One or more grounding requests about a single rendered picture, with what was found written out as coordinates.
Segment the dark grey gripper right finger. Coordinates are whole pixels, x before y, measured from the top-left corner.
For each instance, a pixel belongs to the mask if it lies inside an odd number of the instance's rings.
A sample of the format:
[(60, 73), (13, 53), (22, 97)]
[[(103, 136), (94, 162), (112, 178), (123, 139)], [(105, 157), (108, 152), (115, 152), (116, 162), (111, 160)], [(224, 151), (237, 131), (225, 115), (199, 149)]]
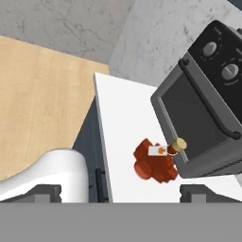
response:
[(219, 195), (204, 184), (182, 184), (180, 203), (235, 203), (237, 199)]

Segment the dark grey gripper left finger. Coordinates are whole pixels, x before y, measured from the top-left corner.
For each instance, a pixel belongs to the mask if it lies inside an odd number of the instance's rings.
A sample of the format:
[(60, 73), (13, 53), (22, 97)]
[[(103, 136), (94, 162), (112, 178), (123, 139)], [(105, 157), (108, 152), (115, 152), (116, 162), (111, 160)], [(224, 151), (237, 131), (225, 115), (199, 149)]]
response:
[(38, 184), (23, 195), (4, 199), (3, 203), (61, 203), (59, 184)]

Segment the brown cork-capped condiment bottle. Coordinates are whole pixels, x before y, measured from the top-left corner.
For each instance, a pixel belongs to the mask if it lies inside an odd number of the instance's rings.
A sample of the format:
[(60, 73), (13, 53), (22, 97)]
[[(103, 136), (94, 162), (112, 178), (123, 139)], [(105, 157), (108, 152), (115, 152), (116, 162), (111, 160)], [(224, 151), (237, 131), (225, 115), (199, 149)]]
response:
[(174, 165), (174, 157), (187, 149), (187, 143), (182, 138), (176, 138), (169, 145), (152, 145), (146, 138), (135, 149), (133, 155), (136, 159), (135, 166), (147, 166), (150, 168), (160, 165), (171, 167)]

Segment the dark grey cupboard door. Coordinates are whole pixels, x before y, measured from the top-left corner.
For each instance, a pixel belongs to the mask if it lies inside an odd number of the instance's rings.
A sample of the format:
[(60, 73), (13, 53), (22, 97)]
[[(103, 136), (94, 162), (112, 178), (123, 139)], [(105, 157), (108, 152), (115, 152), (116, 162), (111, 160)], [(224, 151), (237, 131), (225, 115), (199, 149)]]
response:
[(89, 201), (98, 202), (96, 192), (95, 170), (100, 168), (102, 171), (102, 185), (105, 197), (104, 202), (109, 201), (107, 190), (106, 173), (102, 153), (101, 137), (98, 123), (96, 100), (90, 106), (89, 111), (83, 121), (78, 133), (73, 149), (81, 153), (86, 161), (89, 175)]

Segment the black and grey toaster oven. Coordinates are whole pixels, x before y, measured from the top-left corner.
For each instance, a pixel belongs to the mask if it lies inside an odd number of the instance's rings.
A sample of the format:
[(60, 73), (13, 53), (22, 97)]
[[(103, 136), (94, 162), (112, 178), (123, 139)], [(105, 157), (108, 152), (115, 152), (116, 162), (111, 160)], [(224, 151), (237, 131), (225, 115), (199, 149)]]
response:
[[(203, 47), (217, 44), (211, 57)], [(214, 20), (199, 34), (181, 59), (223, 124), (242, 134), (242, 29)], [(225, 80), (222, 69), (239, 67), (238, 74)], [(175, 156), (183, 178), (242, 173), (242, 137), (234, 140), (216, 126), (178, 63), (150, 98), (168, 144), (181, 137), (187, 149)]]

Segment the grey toaster oven knob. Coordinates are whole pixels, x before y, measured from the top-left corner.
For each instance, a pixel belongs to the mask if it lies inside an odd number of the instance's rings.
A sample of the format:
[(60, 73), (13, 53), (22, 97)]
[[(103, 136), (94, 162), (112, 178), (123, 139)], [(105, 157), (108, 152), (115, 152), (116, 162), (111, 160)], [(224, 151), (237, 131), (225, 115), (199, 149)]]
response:
[(221, 75), (225, 80), (231, 80), (238, 74), (239, 67), (236, 64), (228, 64), (222, 69)]
[(204, 57), (211, 57), (215, 54), (217, 49), (217, 44), (215, 42), (209, 42), (207, 43), (203, 49), (202, 49), (202, 53)]

